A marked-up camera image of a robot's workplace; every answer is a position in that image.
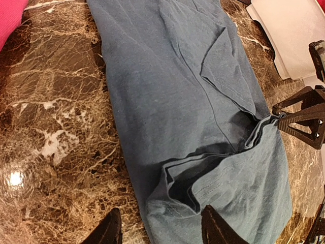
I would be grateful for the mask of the pink trousers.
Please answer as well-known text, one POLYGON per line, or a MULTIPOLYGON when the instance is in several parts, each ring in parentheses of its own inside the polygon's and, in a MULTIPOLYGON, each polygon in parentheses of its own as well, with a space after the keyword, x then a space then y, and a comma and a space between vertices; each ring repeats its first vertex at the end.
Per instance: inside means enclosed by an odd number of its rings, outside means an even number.
POLYGON ((28 0, 1 0, 0 49, 3 48, 10 34, 21 25, 22 15, 27 5, 28 0))

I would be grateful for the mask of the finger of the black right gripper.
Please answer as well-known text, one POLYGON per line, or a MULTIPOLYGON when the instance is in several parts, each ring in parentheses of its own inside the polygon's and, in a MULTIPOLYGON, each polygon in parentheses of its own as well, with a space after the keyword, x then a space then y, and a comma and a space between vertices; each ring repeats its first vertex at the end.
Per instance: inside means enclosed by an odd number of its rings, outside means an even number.
POLYGON ((324 117, 324 87, 316 85, 304 87, 293 96, 283 100, 272 107, 274 115, 286 114, 296 117, 324 117), (301 103, 300 110, 295 113, 284 111, 285 108, 301 103))
POLYGON ((287 114, 279 120, 278 129, 314 149, 321 149, 324 144, 324 112, 287 114))

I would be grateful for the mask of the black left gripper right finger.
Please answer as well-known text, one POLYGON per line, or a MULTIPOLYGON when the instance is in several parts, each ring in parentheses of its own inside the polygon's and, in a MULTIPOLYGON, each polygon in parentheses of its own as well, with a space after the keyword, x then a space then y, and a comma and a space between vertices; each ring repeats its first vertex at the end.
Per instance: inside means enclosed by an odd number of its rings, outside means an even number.
POLYGON ((201 216, 204 244, 248 244, 211 205, 205 206, 201 216))

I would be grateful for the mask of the dark blue garment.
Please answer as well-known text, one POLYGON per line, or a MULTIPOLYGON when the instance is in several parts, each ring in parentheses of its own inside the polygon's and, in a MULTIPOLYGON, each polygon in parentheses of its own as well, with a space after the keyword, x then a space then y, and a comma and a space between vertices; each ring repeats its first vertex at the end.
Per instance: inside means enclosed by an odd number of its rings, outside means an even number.
POLYGON ((202 243, 211 205, 248 243, 292 215, 288 161, 220 1, 88 1, 151 243, 202 243))

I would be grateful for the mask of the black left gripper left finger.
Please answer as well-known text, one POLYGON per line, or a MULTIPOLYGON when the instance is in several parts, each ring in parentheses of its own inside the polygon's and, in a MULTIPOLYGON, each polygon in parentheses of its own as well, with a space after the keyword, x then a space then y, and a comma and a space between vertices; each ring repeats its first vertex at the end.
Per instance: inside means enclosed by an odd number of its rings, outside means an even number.
POLYGON ((81 244, 122 244, 120 210, 113 208, 81 244))

